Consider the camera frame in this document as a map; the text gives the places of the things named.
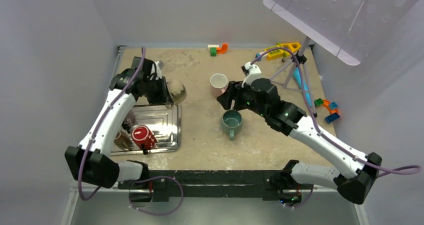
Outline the beige round mug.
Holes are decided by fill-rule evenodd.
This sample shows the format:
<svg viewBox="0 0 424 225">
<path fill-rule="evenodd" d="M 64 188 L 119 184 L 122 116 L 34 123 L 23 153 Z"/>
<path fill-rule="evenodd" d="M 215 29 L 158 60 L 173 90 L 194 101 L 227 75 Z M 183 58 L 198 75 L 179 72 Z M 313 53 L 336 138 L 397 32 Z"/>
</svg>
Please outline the beige round mug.
<svg viewBox="0 0 424 225">
<path fill-rule="evenodd" d="M 167 88 L 174 106 L 181 104 L 187 98 L 187 90 L 181 81 L 171 79 L 167 82 Z"/>
</svg>

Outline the teal speckled mug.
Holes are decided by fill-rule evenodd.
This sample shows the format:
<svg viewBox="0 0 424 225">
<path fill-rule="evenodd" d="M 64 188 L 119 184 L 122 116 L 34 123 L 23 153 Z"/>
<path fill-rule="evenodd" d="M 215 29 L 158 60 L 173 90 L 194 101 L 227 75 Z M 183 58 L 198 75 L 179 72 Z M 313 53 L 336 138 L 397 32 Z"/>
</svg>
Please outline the teal speckled mug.
<svg viewBox="0 0 424 225">
<path fill-rule="evenodd" d="M 229 140 L 234 141 L 243 128 L 242 115 L 233 109 L 226 110 L 220 118 L 220 127 L 222 132 L 228 135 Z"/>
</svg>

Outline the pink mug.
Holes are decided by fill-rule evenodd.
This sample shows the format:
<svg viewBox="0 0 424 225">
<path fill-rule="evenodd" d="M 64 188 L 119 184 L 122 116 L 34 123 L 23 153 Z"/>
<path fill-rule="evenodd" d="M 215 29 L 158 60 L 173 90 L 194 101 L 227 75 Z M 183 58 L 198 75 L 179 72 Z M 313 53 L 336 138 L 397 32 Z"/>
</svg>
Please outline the pink mug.
<svg viewBox="0 0 424 225">
<path fill-rule="evenodd" d="M 210 77 L 209 83 L 212 95 L 217 98 L 226 91 L 229 81 L 224 74 L 215 73 Z"/>
</svg>

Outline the red mug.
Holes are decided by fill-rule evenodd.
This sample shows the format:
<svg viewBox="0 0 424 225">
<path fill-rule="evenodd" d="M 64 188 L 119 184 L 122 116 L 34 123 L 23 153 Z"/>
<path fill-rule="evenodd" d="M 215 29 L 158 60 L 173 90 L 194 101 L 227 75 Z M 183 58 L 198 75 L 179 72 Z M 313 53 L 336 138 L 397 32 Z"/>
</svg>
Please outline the red mug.
<svg viewBox="0 0 424 225">
<path fill-rule="evenodd" d="M 158 142 L 154 133 L 146 125 L 138 125 L 131 132 L 133 142 L 147 155 Z"/>
</svg>

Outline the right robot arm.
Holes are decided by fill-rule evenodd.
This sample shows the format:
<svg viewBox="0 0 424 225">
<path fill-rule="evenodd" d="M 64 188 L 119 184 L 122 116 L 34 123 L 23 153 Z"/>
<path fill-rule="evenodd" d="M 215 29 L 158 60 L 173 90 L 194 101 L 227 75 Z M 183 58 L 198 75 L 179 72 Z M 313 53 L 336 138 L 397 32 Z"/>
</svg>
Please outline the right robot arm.
<svg viewBox="0 0 424 225">
<path fill-rule="evenodd" d="M 383 161 L 380 155 L 356 150 L 315 125 L 304 110 L 282 100 L 277 87 L 268 78 L 259 78 L 250 85 L 230 81 L 226 91 L 216 100 L 225 110 L 248 109 L 258 114 L 270 128 L 307 145 L 332 165 L 307 165 L 291 160 L 280 176 L 284 187 L 319 185 L 337 190 L 349 202 L 364 203 L 378 178 L 377 167 Z"/>
</svg>

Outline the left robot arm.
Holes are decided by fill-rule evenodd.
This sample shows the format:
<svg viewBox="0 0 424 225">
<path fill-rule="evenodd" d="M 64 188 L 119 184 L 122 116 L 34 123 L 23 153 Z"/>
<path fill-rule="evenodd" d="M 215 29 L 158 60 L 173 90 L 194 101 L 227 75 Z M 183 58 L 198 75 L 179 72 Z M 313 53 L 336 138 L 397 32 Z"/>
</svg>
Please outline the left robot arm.
<svg viewBox="0 0 424 225">
<path fill-rule="evenodd" d="M 148 186 L 149 176 L 142 162 L 116 163 L 110 154 L 115 137 L 138 98 L 147 98 L 151 105 L 174 105 L 162 68 L 160 61 L 134 57 L 131 68 L 112 78 L 106 101 L 89 132 L 64 153 L 78 183 L 111 188 L 117 182 L 129 181 L 138 190 Z"/>
</svg>

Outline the orange elbow toy piece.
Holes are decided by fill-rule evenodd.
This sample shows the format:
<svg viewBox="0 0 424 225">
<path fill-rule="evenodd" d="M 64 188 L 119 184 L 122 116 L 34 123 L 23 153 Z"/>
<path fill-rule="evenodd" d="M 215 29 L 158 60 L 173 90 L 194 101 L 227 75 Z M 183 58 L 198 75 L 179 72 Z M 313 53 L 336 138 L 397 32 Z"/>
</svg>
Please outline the orange elbow toy piece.
<svg viewBox="0 0 424 225">
<path fill-rule="evenodd" d="M 229 45 L 227 43 L 223 43 L 220 47 L 216 48 L 217 54 L 224 54 L 227 52 Z"/>
</svg>

